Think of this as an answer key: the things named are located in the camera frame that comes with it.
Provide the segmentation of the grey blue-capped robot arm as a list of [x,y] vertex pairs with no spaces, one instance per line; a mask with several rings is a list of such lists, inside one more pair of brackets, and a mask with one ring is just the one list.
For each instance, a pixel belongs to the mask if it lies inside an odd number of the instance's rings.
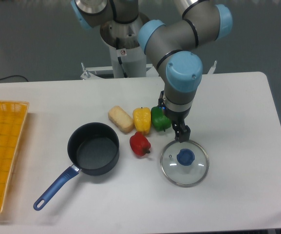
[[209,0],[177,0],[181,20],[165,25],[141,13],[136,0],[73,0],[71,5],[83,28],[100,28],[115,78],[143,77],[147,60],[152,63],[165,84],[158,105],[171,120],[175,139],[188,141],[185,118],[203,74],[192,50],[230,33],[230,10]]

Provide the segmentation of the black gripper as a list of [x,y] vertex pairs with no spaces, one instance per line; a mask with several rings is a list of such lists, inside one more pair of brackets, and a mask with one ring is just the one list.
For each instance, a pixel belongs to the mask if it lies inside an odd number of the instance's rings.
[[172,121],[175,141],[180,143],[188,141],[190,139],[190,128],[185,124],[185,118],[190,112],[191,102],[183,105],[175,104],[166,97],[164,91],[161,91],[158,99],[158,107]]

